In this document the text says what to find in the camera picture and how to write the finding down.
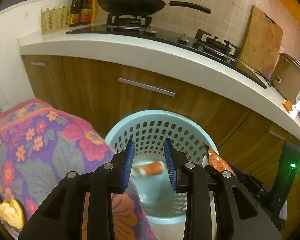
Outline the woven utensil basket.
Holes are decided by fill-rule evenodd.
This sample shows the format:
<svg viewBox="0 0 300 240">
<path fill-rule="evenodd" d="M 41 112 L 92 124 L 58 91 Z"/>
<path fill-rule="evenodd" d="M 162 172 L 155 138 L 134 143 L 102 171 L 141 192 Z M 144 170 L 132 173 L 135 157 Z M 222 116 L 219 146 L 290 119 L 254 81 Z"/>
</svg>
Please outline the woven utensil basket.
<svg viewBox="0 0 300 240">
<path fill-rule="evenodd" d="M 69 27 L 70 8 L 61 6 L 54 9 L 42 9 L 41 27 L 42 34 L 50 34 Z"/>
</svg>

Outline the orange snack bag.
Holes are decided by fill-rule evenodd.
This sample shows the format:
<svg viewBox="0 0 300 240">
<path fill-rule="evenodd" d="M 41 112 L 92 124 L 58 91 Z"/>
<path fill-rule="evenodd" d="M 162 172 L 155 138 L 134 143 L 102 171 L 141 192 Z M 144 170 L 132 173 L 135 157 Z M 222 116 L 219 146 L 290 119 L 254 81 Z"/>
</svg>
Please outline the orange snack bag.
<svg viewBox="0 0 300 240">
<path fill-rule="evenodd" d="M 203 157 L 202 167 L 205 167 L 207 165 L 212 166 L 219 172 L 227 170 L 231 172 L 234 177 L 237 177 L 230 165 L 212 148 L 208 148 L 206 154 Z"/>
</svg>

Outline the beige rice cooker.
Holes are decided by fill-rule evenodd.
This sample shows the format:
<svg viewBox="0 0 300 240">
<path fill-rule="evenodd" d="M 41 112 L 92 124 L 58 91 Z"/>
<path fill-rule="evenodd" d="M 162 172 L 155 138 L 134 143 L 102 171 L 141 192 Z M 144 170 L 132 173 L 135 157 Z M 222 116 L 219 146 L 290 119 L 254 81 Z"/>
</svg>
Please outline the beige rice cooker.
<svg viewBox="0 0 300 240">
<path fill-rule="evenodd" d="M 300 62 L 297 59 L 286 53 L 279 53 L 270 81 L 293 105 L 300 101 Z"/>
</svg>

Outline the black glass gas stove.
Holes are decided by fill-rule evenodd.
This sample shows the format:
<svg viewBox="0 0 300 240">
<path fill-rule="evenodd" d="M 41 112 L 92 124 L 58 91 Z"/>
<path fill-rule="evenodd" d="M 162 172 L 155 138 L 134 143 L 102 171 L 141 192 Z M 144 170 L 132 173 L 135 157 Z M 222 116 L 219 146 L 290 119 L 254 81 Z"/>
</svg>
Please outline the black glass gas stove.
<svg viewBox="0 0 300 240">
<path fill-rule="evenodd" d="M 230 41 L 220 41 L 217 36 L 212 38 L 210 33 L 202 29 L 197 30 L 195 37 L 189 37 L 186 33 L 179 34 L 156 28 L 150 16 L 108 14 L 105 24 L 91 24 L 67 31 L 66 34 L 114 34 L 162 42 L 210 58 L 239 72 L 262 88 L 267 88 L 259 78 L 239 69 L 239 47 Z"/>
</svg>

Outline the dark soy sauce bottle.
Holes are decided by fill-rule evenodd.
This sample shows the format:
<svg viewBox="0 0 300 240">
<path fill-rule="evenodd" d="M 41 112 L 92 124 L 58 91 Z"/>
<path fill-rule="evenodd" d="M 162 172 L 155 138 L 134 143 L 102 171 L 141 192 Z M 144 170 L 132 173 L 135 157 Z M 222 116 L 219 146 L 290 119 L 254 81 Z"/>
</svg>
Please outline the dark soy sauce bottle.
<svg viewBox="0 0 300 240">
<path fill-rule="evenodd" d="M 74 27 L 79 24 L 80 12 L 81 9 L 79 6 L 79 0 L 72 0 L 70 7 L 69 27 Z"/>
</svg>

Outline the light blue perforated basket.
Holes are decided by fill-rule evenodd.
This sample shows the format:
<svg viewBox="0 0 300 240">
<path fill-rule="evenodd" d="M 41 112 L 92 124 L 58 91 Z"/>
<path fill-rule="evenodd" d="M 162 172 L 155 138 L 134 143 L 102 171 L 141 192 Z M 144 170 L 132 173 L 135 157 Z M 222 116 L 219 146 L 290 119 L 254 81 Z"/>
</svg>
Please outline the light blue perforated basket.
<svg viewBox="0 0 300 240">
<path fill-rule="evenodd" d="M 211 137 L 198 124 L 162 110 L 140 111 L 125 117 L 109 131 L 105 141 L 114 151 L 122 151 L 127 142 L 133 140 L 133 168 L 136 168 L 157 161 L 164 163 L 166 138 L 170 138 L 173 147 L 185 153 L 189 161 L 198 165 L 204 161 L 204 145 L 217 151 Z M 173 191 L 168 171 L 142 177 L 133 169 L 131 178 L 150 223 L 167 225 L 185 221 L 187 194 Z"/>
</svg>

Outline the orange peel pile left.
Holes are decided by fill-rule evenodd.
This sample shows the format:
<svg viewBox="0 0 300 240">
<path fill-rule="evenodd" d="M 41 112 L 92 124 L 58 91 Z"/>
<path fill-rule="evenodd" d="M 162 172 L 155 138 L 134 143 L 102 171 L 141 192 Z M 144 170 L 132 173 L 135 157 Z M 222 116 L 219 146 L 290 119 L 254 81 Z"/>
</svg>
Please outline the orange peel pile left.
<svg viewBox="0 0 300 240">
<path fill-rule="evenodd" d="M 0 202 L 0 220 L 9 226 L 21 230 L 25 225 L 23 209 L 18 201 Z"/>
</svg>

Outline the red label sauce bottle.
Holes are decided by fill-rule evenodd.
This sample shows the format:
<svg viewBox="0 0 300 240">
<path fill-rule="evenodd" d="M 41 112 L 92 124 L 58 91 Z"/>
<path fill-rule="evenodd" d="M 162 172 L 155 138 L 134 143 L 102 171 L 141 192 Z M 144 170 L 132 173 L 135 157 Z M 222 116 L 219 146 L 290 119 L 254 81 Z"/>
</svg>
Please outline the red label sauce bottle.
<svg viewBox="0 0 300 240">
<path fill-rule="evenodd" d="M 79 16 L 80 24 L 90 23 L 92 18 L 93 0 L 80 0 L 79 5 L 80 5 L 80 16 Z"/>
</svg>

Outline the orange peel on counter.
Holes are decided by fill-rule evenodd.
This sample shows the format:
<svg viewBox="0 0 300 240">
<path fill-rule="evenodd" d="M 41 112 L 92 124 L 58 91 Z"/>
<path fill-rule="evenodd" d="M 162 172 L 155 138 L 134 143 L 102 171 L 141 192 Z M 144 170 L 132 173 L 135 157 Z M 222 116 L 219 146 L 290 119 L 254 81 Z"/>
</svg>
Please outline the orange peel on counter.
<svg viewBox="0 0 300 240">
<path fill-rule="evenodd" d="M 284 100 L 282 105 L 286 109 L 286 111 L 288 111 L 288 112 L 291 112 L 293 110 L 293 105 L 288 100 Z"/>
</svg>

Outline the wooden kitchen cabinet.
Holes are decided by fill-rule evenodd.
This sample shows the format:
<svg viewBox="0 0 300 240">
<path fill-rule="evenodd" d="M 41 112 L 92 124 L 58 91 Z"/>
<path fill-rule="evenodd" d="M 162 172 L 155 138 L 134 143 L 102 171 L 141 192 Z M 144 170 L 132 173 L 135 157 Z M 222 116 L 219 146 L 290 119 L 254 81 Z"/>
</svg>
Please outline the wooden kitchen cabinet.
<svg viewBox="0 0 300 240">
<path fill-rule="evenodd" d="M 300 140 L 262 115 L 198 86 L 147 70 L 105 61 L 24 55 L 36 98 L 82 117 L 106 135 L 124 117 L 160 109 L 201 126 L 220 155 L 271 187 L 285 142 Z"/>
</svg>

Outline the floral cloth covered table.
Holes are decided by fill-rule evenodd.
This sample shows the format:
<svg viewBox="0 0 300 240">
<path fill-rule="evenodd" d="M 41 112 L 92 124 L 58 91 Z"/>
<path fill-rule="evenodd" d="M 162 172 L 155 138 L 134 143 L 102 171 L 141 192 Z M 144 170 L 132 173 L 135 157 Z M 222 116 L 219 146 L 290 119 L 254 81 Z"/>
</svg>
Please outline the floral cloth covered table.
<svg viewBox="0 0 300 240">
<path fill-rule="evenodd" d="M 122 151 L 114 151 L 82 118 L 41 100 L 22 102 L 0 113 L 0 201 L 18 201 L 26 225 L 69 172 L 94 172 Z M 81 239 L 88 239 L 89 195 L 85 195 Z M 124 193 L 111 195 L 111 207 L 114 239 L 156 239 L 130 179 Z M 0 220 L 0 239 L 8 237 Z"/>
</svg>

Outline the wooden cutting board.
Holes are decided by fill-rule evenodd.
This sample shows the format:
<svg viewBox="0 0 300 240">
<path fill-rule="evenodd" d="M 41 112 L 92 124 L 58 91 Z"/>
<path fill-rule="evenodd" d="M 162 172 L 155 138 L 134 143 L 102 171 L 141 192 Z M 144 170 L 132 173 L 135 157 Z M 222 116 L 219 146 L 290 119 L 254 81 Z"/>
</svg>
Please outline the wooden cutting board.
<svg viewBox="0 0 300 240">
<path fill-rule="evenodd" d="M 283 37 L 283 30 L 261 9 L 252 6 L 250 24 L 239 59 L 270 78 Z"/>
</svg>

